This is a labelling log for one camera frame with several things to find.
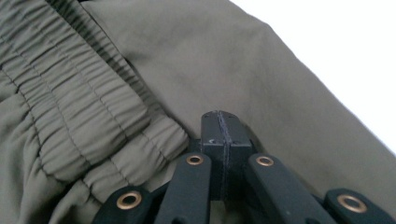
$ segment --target olive green fabric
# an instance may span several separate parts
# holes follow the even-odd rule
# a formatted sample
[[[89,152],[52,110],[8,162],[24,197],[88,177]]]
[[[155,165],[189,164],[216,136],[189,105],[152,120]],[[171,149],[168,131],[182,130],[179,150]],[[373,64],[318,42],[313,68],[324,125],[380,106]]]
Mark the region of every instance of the olive green fabric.
[[[73,1],[0,2],[0,139],[1,223],[90,223],[187,145]]]
[[[90,223],[114,190],[158,188],[187,145],[174,119],[196,137],[214,109],[317,195],[354,189],[396,217],[394,156],[267,24],[223,0],[83,6],[0,1],[1,223]],[[213,205],[212,223],[241,222]]]
[[[396,217],[395,157],[269,25],[224,0],[82,5],[190,135],[235,113],[317,195],[354,189]]]

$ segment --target stitching seam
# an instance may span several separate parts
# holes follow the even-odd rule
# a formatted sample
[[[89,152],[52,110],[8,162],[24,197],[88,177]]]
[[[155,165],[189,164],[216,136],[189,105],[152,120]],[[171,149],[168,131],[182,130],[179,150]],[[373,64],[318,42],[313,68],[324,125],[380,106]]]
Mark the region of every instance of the stitching seam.
[[[36,120],[35,120],[35,116],[34,116],[33,113],[32,113],[32,107],[30,106],[29,102],[28,102],[27,99],[26,99],[26,96],[23,94],[23,92],[21,91],[20,87],[15,83],[15,81],[14,81],[14,80],[12,79],[12,77],[6,72],[6,70],[4,70],[3,66],[1,66],[0,68],[1,68],[1,70],[3,71],[3,73],[9,78],[9,80],[12,82],[12,84],[17,88],[18,92],[20,93],[20,95],[21,95],[22,98],[23,98],[23,101],[24,101],[25,104],[27,105],[27,107],[28,107],[28,109],[29,109],[29,113],[28,113],[28,114],[29,114],[30,117],[31,117],[32,125],[33,125],[34,132],[35,132],[35,138],[36,138],[36,141],[37,141],[37,143],[38,143],[38,146],[40,147],[39,150],[41,150],[42,145],[41,145],[40,137],[38,136],[37,126],[35,125]],[[61,183],[61,184],[63,184],[63,185],[66,185],[66,184],[67,184],[66,182],[64,182],[64,181],[62,181],[62,180],[56,178],[54,175],[49,174],[49,173],[44,169],[43,162],[42,162],[41,158],[40,158],[40,157],[37,157],[37,159],[38,159],[38,161],[40,162],[40,168],[41,168],[41,170],[43,171],[43,173],[44,173],[47,177],[53,178],[53,179],[55,179],[56,181],[58,181],[59,183]]]
[[[7,45],[9,45],[10,47],[12,47],[12,45],[8,44],[8,42],[3,38],[2,35],[0,35],[0,38],[3,40],[3,42],[4,42],[5,44],[7,44]],[[59,104],[58,104],[58,102],[57,102],[57,100],[56,100],[56,97],[55,97],[54,93],[52,92],[52,89],[50,88],[50,85],[49,85],[49,83],[47,82],[47,80],[45,80],[45,79],[42,77],[42,74],[39,73],[39,72],[35,69],[35,66],[32,65],[32,64],[30,64],[30,63],[27,61],[27,59],[26,59],[25,57],[23,57],[17,50],[14,49],[14,51],[15,51],[21,58],[23,58],[24,61],[26,61],[26,63],[35,71],[35,73],[38,74],[38,76],[40,77],[40,80],[41,80],[43,83],[45,83],[47,89],[49,90],[49,93],[51,94],[51,96],[52,96],[52,98],[53,98],[53,100],[54,100],[54,103],[56,104],[56,108],[58,109],[59,114],[60,114],[61,117],[62,117],[62,121],[63,121],[63,123],[64,123],[64,127],[65,127],[66,130],[67,130],[67,135],[69,136],[69,138],[70,138],[70,140],[71,140],[73,146],[74,146],[75,149],[77,150],[77,152],[78,152],[78,154],[80,155],[80,157],[82,157],[82,158],[85,160],[85,162],[87,162],[89,165],[91,165],[91,163],[90,163],[90,162],[88,161],[88,159],[82,154],[81,150],[80,150],[79,147],[76,145],[76,143],[75,143],[75,141],[74,141],[74,139],[73,139],[73,137],[72,137],[72,135],[71,135],[71,133],[70,133],[69,127],[67,126],[67,123],[66,123],[66,121],[65,121],[65,119],[64,119],[64,114],[62,113],[61,108],[59,107]],[[40,157],[41,157],[41,152],[42,152],[41,149],[42,149],[42,145],[40,146],[40,150],[39,150],[39,152],[38,152],[38,154],[39,154]]]
[[[25,20],[28,24],[31,24],[31,23],[27,20],[27,19],[29,19],[29,18],[28,18],[26,15],[24,15],[23,13],[21,13],[19,10],[16,10],[16,11],[17,11],[18,14],[21,15],[21,17],[22,17],[23,20]],[[78,74],[81,76],[83,82],[89,86],[91,92],[93,92],[93,93],[95,94],[96,98],[101,102],[101,104],[102,104],[102,106],[105,108],[105,110],[106,110],[106,111],[110,114],[110,116],[117,122],[119,128],[121,129],[122,133],[124,134],[125,140],[128,141],[129,138],[128,138],[128,136],[127,136],[125,130],[121,127],[120,122],[119,122],[119,121],[116,119],[116,117],[111,113],[111,111],[109,110],[108,106],[103,102],[102,98],[99,97],[98,93],[97,93],[96,90],[92,87],[92,85],[90,84],[90,82],[82,75],[82,73],[81,73],[81,71],[78,69],[77,65],[76,65],[75,63],[73,63],[73,61],[68,57],[68,55],[67,55],[65,52],[61,51],[61,48],[60,48],[57,44],[55,44],[55,43],[52,41],[52,39],[49,38],[48,35],[45,35],[45,34],[44,34],[43,30],[39,29],[37,26],[35,26],[35,25],[33,25],[33,24],[31,24],[31,26],[32,26],[33,28],[35,28],[40,34],[42,34],[42,35],[51,43],[51,45],[52,45],[53,47],[55,47],[61,55],[63,55],[63,56],[65,57],[65,60],[66,60],[67,62],[69,62],[69,63],[72,65],[73,68],[76,69],[76,71],[78,72]]]

